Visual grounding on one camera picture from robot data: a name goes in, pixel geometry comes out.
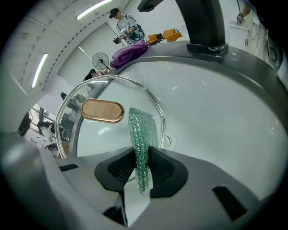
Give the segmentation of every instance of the black plastic part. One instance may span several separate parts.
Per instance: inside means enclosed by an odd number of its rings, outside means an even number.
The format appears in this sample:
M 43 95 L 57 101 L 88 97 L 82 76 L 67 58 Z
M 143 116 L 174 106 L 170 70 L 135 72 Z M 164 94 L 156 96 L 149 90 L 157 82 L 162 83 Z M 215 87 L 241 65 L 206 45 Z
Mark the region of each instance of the black plastic part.
M 226 210 L 231 221 L 235 221 L 247 212 L 247 209 L 235 198 L 225 186 L 217 186 L 212 189 L 216 197 Z
M 163 39 L 163 35 L 161 33 L 157 34 L 157 38 L 158 38 L 158 40 L 161 40 L 161 39 Z
M 142 0 L 140 12 L 153 10 L 163 0 Z M 176 0 L 190 37 L 190 52 L 221 53 L 228 49 L 221 6 L 218 0 Z
M 149 147 L 149 168 L 153 179 L 151 198 L 170 197 L 176 194 L 188 180 L 187 168 L 178 160 Z
M 105 189 L 122 193 L 134 168 L 135 152 L 130 148 L 99 163 L 94 174 Z
M 111 208 L 108 208 L 102 214 L 104 216 L 110 218 L 111 220 L 113 220 L 113 221 L 125 226 L 121 208 L 111 207 Z
M 61 172 L 64 172 L 64 171 L 68 171 L 68 170 L 75 169 L 78 167 L 79 166 L 76 164 L 68 164 L 68 165 L 60 166 L 59 168 L 60 168 Z

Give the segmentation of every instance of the green bubble wrap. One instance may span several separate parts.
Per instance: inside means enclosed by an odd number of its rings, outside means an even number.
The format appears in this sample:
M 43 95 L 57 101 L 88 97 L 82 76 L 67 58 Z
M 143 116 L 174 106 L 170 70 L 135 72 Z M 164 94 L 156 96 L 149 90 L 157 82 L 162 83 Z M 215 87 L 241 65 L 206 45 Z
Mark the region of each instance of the green bubble wrap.
M 151 181 L 148 167 L 149 146 L 158 147 L 158 136 L 153 115 L 141 110 L 129 109 L 129 129 L 136 155 L 136 178 L 141 194 Z

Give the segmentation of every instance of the ceiling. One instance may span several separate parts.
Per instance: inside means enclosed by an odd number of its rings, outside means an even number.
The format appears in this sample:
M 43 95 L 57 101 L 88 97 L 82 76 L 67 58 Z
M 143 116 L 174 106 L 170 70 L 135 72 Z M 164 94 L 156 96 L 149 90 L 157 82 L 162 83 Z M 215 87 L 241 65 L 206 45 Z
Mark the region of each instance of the ceiling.
M 1 61 L 27 93 L 45 89 L 48 79 L 56 76 L 73 49 L 108 20 L 110 9 L 124 8 L 128 2 L 113 0 L 77 20 L 77 15 L 100 1 L 41 0 L 23 18 L 7 42 Z M 31 88 L 45 53 L 48 57 L 36 87 Z

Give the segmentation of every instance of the purple towel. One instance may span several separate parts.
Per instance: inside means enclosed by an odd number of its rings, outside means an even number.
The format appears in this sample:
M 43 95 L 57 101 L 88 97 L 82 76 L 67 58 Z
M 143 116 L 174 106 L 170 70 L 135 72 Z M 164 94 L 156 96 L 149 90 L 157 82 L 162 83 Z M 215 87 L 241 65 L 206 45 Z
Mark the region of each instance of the purple towel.
M 112 55 L 114 60 L 110 62 L 110 66 L 119 68 L 129 61 L 137 59 L 146 52 L 148 46 L 147 42 L 141 40 L 133 45 L 121 48 Z

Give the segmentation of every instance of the ceiling light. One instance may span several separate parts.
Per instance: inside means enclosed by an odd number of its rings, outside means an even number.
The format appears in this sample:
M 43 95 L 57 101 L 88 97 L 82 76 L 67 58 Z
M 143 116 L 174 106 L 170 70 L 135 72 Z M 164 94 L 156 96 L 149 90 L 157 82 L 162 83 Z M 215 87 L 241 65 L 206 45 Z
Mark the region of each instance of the ceiling light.
M 85 51 L 80 47 L 80 46 L 78 46 L 78 48 L 82 51 L 82 52 L 84 52 L 85 53 Z
M 37 82 L 38 76 L 39 76 L 39 74 L 40 74 L 41 68 L 42 68 L 42 66 L 43 66 L 43 64 L 44 64 L 45 59 L 47 58 L 47 56 L 48 56 L 48 54 L 45 53 L 45 54 L 43 55 L 43 58 L 41 59 L 41 62 L 40 62 L 40 64 L 39 64 L 38 68 L 37 68 L 37 71 L 36 71 L 36 74 L 35 74 L 35 77 L 34 77 L 34 80 L 33 80 L 33 83 L 32 83 L 32 88 L 34 88 L 34 87 L 36 86 L 36 82 Z
M 104 0 L 102 2 L 99 2 L 97 3 L 96 5 L 90 7 L 88 10 L 84 11 L 82 14 L 78 15 L 77 16 L 77 20 L 80 20 L 81 18 L 83 18 L 86 14 L 90 13 L 91 11 L 97 9 L 98 7 L 108 3 L 108 2 L 111 2 L 112 0 Z

